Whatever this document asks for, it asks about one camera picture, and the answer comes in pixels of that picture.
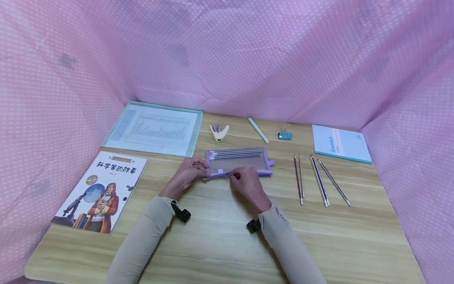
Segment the black strap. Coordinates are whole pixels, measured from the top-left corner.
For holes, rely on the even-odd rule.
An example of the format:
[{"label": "black strap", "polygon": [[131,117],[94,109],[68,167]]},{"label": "black strap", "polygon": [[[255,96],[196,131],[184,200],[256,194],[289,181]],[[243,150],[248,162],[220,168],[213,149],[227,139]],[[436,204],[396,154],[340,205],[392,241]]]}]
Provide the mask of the black strap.
[{"label": "black strap", "polygon": [[248,228],[249,232],[253,234],[259,231],[262,228],[262,225],[259,219],[257,220],[252,219],[251,221],[249,221],[249,223],[247,223],[246,227]]},{"label": "black strap", "polygon": [[189,211],[187,211],[186,209],[183,209],[183,211],[181,211],[178,208],[177,202],[175,200],[172,200],[170,204],[172,205],[173,211],[175,212],[175,216],[183,223],[186,223],[191,217],[191,213],[189,213]]}]

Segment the globe illustration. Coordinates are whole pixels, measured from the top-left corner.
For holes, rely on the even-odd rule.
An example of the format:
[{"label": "globe illustration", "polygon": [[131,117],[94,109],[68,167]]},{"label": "globe illustration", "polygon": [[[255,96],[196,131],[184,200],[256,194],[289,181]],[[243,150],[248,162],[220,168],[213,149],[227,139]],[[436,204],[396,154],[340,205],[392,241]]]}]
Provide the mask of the globe illustration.
[{"label": "globe illustration", "polygon": [[95,202],[105,190],[104,185],[102,184],[92,184],[85,191],[86,195],[84,196],[84,201],[88,203]]}]

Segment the purple pencil case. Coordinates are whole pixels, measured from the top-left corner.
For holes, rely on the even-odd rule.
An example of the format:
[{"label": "purple pencil case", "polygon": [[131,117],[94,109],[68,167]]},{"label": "purple pencil case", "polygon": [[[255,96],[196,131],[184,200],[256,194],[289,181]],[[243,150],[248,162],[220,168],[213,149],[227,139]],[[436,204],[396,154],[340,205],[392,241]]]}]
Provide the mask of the purple pencil case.
[{"label": "purple pencil case", "polygon": [[270,176],[273,174],[271,166],[276,163],[275,160],[268,160],[265,147],[208,150],[206,158],[210,178],[230,175],[233,169],[239,167],[255,167],[259,176]]}]

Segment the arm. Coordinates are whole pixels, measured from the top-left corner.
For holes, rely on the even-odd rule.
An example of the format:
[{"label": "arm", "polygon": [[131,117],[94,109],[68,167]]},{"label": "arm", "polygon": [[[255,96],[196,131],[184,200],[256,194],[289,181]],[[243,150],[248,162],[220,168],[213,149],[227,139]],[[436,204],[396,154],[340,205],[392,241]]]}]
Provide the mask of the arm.
[{"label": "arm", "polygon": [[137,282],[151,254],[156,249],[159,239],[175,215],[171,202],[177,199],[194,179],[206,180],[207,167],[208,164],[200,158],[184,159],[176,174],[159,196],[150,201],[145,213],[124,239],[112,261],[104,280],[105,284],[134,284]]},{"label": "arm", "polygon": [[290,283],[325,284],[320,268],[288,224],[282,211],[272,205],[259,214],[262,232],[274,250]]},{"label": "arm", "polygon": [[172,199],[156,196],[124,239],[110,265],[106,284],[133,284],[175,215]]},{"label": "arm", "polygon": [[325,284],[315,261],[288,224],[282,211],[263,191],[257,170],[242,167],[231,172],[230,183],[260,212],[262,232],[292,284]]},{"label": "arm", "polygon": [[88,210],[87,212],[87,215],[95,215],[95,214],[98,214],[99,212],[101,212],[101,210],[99,210],[98,208],[96,208],[96,206],[98,205],[98,202],[99,200],[97,200],[93,206]]},{"label": "arm", "polygon": [[104,206],[104,209],[101,212],[104,215],[115,215],[118,210],[118,196],[114,196],[112,204],[109,206]]}]

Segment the wrist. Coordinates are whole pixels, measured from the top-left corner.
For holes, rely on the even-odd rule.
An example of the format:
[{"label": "wrist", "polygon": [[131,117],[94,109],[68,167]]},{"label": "wrist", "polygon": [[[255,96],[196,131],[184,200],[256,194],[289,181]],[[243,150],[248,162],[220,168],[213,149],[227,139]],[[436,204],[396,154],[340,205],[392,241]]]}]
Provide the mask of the wrist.
[{"label": "wrist", "polygon": [[257,208],[259,213],[268,211],[272,206],[271,200],[263,190],[257,196],[253,197],[252,203]]},{"label": "wrist", "polygon": [[183,185],[175,179],[170,179],[163,190],[159,193],[159,196],[168,197],[173,200],[178,200],[183,191]]}]

